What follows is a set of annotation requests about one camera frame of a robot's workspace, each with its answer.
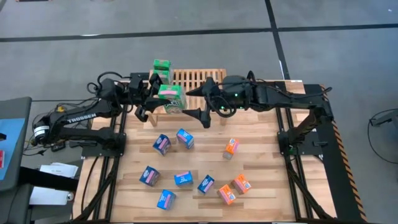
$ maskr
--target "green box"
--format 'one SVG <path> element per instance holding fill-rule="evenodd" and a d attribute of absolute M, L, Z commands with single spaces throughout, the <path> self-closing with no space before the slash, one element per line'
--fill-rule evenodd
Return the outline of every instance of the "green box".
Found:
<path fill-rule="evenodd" d="M 158 96 L 170 100 L 171 103 L 164 105 L 168 114 L 182 113 L 187 108 L 185 90 L 180 85 L 160 85 Z"/>
<path fill-rule="evenodd" d="M 160 59 L 154 60 L 154 69 L 156 70 L 170 71 L 171 66 L 172 63 L 169 60 L 160 60 Z"/>
<path fill-rule="evenodd" d="M 173 84 L 173 71 L 154 70 L 153 73 L 157 73 L 165 85 Z"/>

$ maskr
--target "blue box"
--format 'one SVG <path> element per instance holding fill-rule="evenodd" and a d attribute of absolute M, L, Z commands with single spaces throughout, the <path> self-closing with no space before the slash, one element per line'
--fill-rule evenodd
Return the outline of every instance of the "blue box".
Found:
<path fill-rule="evenodd" d="M 139 181 L 141 181 L 142 183 L 153 187 L 156 182 L 157 179 L 159 178 L 160 173 L 155 170 L 154 168 L 147 166 L 145 168 L 145 171 L 142 173 L 141 178 L 139 179 Z"/>
<path fill-rule="evenodd" d="M 186 171 L 182 174 L 174 175 L 174 181 L 177 186 L 193 184 L 191 171 Z"/>
<path fill-rule="evenodd" d="M 161 134 L 159 138 L 157 138 L 154 144 L 154 148 L 156 149 L 157 152 L 159 152 L 161 155 L 164 156 L 166 155 L 171 145 L 172 143 L 170 142 L 169 137 L 167 137 L 164 134 Z"/>
<path fill-rule="evenodd" d="M 169 190 L 163 190 L 162 194 L 160 195 L 160 199 L 157 202 L 157 207 L 164 209 L 164 210 L 170 210 L 174 200 L 175 200 L 175 194 Z"/>
<path fill-rule="evenodd" d="M 205 179 L 203 179 L 203 181 L 200 183 L 200 185 L 198 186 L 198 190 L 202 193 L 207 193 L 207 191 L 209 190 L 209 188 L 214 184 L 214 179 L 211 178 L 209 175 L 207 175 L 205 177 Z"/>
<path fill-rule="evenodd" d="M 187 149 L 190 149 L 193 146 L 193 136 L 184 129 L 180 129 L 177 132 L 177 140 L 184 143 Z"/>

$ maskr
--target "gray tile floor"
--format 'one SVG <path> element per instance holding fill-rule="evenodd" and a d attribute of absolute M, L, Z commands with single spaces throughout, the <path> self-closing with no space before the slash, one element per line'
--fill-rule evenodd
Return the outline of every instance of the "gray tile floor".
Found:
<path fill-rule="evenodd" d="M 278 27 L 398 22 L 394 0 L 272 0 L 272 6 Z M 8 0 L 0 12 L 0 37 L 242 27 L 270 27 L 264 1 Z M 333 112 L 369 221 L 395 223 L 398 169 L 373 154 L 366 125 L 374 113 L 398 107 L 398 30 L 286 32 L 280 38 L 292 79 L 333 87 Z M 170 59 L 176 68 L 223 67 L 229 74 L 253 70 L 259 78 L 282 78 L 271 33 L 0 43 L 0 100 L 87 98 L 86 83 L 101 72 L 146 71 L 154 58 Z M 30 118 L 55 104 L 34 103 Z M 396 134 L 391 124 L 371 130 L 375 148 L 393 161 Z M 79 158 L 80 151 L 71 149 L 22 163 Z"/>

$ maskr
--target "product box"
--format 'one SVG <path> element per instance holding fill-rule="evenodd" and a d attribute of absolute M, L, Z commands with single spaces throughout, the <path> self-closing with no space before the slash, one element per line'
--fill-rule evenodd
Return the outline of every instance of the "product box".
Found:
<path fill-rule="evenodd" d="M 152 73 L 157 73 L 162 80 L 162 84 L 173 85 L 173 71 L 154 70 Z"/>
<path fill-rule="evenodd" d="M 162 194 L 160 195 L 160 199 L 157 202 L 157 207 L 170 210 L 175 200 L 175 194 L 169 190 L 163 190 Z"/>
<path fill-rule="evenodd" d="M 193 184 L 193 177 L 191 171 L 183 172 L 182 174 L 174 175 L 174 181 L 177 186 Z"/>
<path fill-rule="evenodd" d="M 160 85 L 157 95 L 160 99 L 170 100 L 170 103 L 164 105 L 168 114 L 182 113 L 182 110 L 187 109 L 185 90 L 180 85 Z"/>
<path fill-rule="evenodd" d="M 232 202 L 236 199 L 234 193 L 232 193 L 232 190 L 228 186 L 228 184 L 224 185 L 222 188 L 220 188 L 217 191 L 217 194 L 223 199 L 224 203 L 227 205 L 231 205 Z"/>
<path fill-rule="evenodd" d="M 156 142 L 154 143 L 154 148 L 157 152 L 161 155 L 166 155 L 167 151 L 170 149 L 172 143 L 170 142 L 169 137 L 164 134 L 161 134 L 159 138 L 157 138 Z"/>
<path fill-rule="evenodd" d="M 170 71 L 171 66 L 172 63 L 169 60 L 161 60 L 161 59 L 154 60 L 154 69 L 156 70 Z"/>
<path fill-rule="evenodd" d="M 225 152 L 223 153 L 223 157 L 226 159 L 231 159 L 238 148 L 238 145 L 239 141 L 237 139 L 229 140 L 229 143 L 226 145 Z"/>
<path fill-rule="evenodd" d="M 239 174 L 238 177 L 232 181 L 232 185 L 239 192 L 239 194 L 244 194 L 251 188 L 251 185 L 249 184 L 248 180 L 244 178 L 243 174 Z"/>
<path fill-rule="evenodd" d="M 191 149 L 193 146 L 193 136 L 184 129 L 177 131 L 177 141 L 184 143 L 187 149 Z"/>
<path fill-rule="evenodd" d="M 6 153 L 3 150 L 0 150 L 0 169 L 4 168 L 4 160 Z"/>
<path fill-rule="evenodd" d="M 209 188 L 214 184 L 214 179 L 211 178 L 209 175 L 205 177 L 205 179 L 200 183 L 198 186 L 198 190 L 202 193 L 207 193 Z"/>
<path fill-rule="evenodd" d="M 159 179 L 160 173 L 155 170 L 154 168 L 147 166 L 145 168 L 145 171 L 142 173 L 141 178 L 139 179 L 139 181 L 141 181 L 142 183 L 153 187 L 157 180 Z"/>

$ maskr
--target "white paper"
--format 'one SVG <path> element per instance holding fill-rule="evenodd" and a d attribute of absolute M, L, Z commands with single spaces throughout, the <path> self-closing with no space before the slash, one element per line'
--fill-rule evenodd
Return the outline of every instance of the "white paper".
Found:
<path fill-rule="evenodd" d="M 54 162 L 51 165 L 42 165 L 40 171 L 54 175 L 74 178 L 77 166 Z M 34 187 L 30 196 L 30 205 L 66 205 L 69 192 L 62 190 Z"/>

